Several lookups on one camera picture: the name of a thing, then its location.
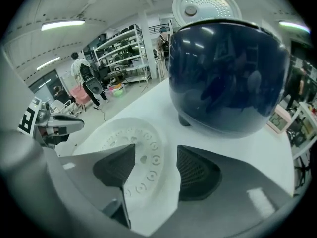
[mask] fluorescent light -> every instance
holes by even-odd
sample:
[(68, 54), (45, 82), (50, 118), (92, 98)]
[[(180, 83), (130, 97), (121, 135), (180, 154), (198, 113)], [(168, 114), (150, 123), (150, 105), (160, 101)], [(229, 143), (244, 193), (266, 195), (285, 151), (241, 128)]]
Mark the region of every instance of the fluorescent light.
[(48, 64), (50, 64), (50, 63), (52, 63), (52, 62), (54, 62), (54, 61), (56, 61), (58, 59), (60, 59), (60, 57), (54, 58), (53, 60), (50, 60), (50, 61), (46, 62), (45, 64), (41, 65), (40, 67), (37, 67), (36, 70), (39, 70), (39, 69), (43, 68), (44, 66), (46, 66), (46, 65), (48, 65)]
[(198, 44), (198, 43), (195, 43), (195, 45), (197, 46), (197, 47), (200, 47), (200, 48), (204, 48), (204, 46), (203, 45), (200, 45), (200, 44)]
[(63, 27), (63, 26), (78, 26), (84, 24), (84, 20), (65, 20), (65, 21), (58, 21), (58, 22), (52, 22), (52, 23), (44, 23), (42, 25), (41, 30), (49, 30), (57, 27)]
[(40, 85), (40, 86), (39, 86), (39, 89), (40, 89), (42, 86), (44, 86), (44, 85), (45, 85), (45, 83), (43, 83), (42, 85)]
[(207, 32), (209, 32), (209, 33), (211, 33), (211, 34), (214, 34), (214, 31), (209, 29), (209, 28), (207, 28), (207, 27), (202, 27), (202, 29), (207, 31)]
[(301, 30), (304, 30), (304, 31), (306, 31), (308, 33), (311, 33), (310, 29), (307, 26), (302, 26), (302, 25), (299, 25), (299, 24), (286, 22), (286, 21), (280, 21), (279, 24), (281, 26), (293, 27), (293, 28), (301, 29)]

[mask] metal shelving unit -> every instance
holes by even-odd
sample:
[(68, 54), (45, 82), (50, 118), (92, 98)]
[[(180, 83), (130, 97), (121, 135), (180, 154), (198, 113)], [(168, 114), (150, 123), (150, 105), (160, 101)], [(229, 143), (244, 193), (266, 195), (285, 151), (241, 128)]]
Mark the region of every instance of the metal shelving unit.
[[(111, 52), (107, 52), (106, 50), (111, 47), (112, 45), (115, 46), (115, 44), (121, 43), (121, 41), (128, 39), (129, 41), (131, 41), (131, 39), (136, 39), (135, 42), (133, 43), (129, 43), (125, 46), (120, 46), (117, 47), (115, 50), (111, 51)], [(143, 42), (142, 42), (142, 31), (140, 29), (138, 29), (136, 27), (136, 25), (134, 25), (134, 28), (126, 31), (124, 33), (119, 34), (118, 36), (106, 41), (105, 43), (101, 44), (99, 47), (97, 48), (93, 48), (95, 56), (97, 58), (97, 63), (98, 65), (100, 64), (100, 61), (102, 59), (109, 59), (112, 56), (116, 55), (118, 52), (123, 51), (124, 49), (127, 49), (129, 46), (134, 46), (134, 47), (138, 47), (139, 50), (139, 54), (135, 55), (135, 56), (131, 56), (131, 57), (127, 57), (124, 59), (121, 59), (119, 61), (115, 61), (112, 62), (108, 65), (106, 65), (107, 67), (109, 66), (113, 66), (116, 64), (119, 64), (121, 62), (127, 61), (127, 60), (131, 60), (131, 59), (135, 59), (135, 58), (140, 58), (141, 59), (141, 64), (137, 67), (127, 67), (125, 68), (126, 72), (131, 72), (131, 71), (137, 71), (138, 75), (126, 75), (126, 80), (128, 82), (135, 82), (135, 81), (142, 81), (145, 80), (146, 82), (148, 82), (148, 79), (150, 77), (150, 74), (147, 74), (147, 70), (148, 70), (148, 64), (145, 63), (145, 57), (146, 57), (146, 53), (142, 52), (142, 46), (143, 46)], [(99, 53), (100, 55), (100, 51), (103, 51), (103, 54), (98, 57), (97, 53)]]

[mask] ceiling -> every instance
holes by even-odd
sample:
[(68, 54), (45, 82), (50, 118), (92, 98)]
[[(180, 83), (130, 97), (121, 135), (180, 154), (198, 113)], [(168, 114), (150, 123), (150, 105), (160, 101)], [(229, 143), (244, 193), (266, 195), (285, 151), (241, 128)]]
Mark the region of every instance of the ceiling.
[[(274, 22), (301, 22), (286, 0), (235, 1), (247, 20), (266, 17)], [(26, 0), (9, 25), (2, 44), (13, 68), (30, 85), (116, 22), (142, 10), (148, 13), (171, 10), (171, 4), (172, 0)], [(83, 18), (86, 23), (41, 31), (44, 22), (75, 18)], [(36, 70), (56, 57), (61, 59)]]

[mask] pink chair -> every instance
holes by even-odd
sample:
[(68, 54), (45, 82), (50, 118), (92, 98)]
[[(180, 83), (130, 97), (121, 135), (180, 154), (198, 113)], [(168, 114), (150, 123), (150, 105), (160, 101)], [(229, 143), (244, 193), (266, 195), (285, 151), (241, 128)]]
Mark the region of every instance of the pink chair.
[(88, 94), (85, 92), (82, 86), (77, 86), (74, 89), (70, 90), (70, 94), (76, 99), (76, 102), (81, 105), (81, 107), (85, 108), (85, 104), (88, 103), (91, 99)]

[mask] dark blue rice cooker body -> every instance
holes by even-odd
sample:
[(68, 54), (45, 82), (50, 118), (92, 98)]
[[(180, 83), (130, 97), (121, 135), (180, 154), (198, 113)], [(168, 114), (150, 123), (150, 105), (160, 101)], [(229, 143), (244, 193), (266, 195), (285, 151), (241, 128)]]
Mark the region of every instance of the dark blue rice cooker body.
[(170, 95), (190, 125), (236, 137), (265, 126), (289, 65), (289, 53), (271, 33), (211, 20), (180, 29), (170, 44)]

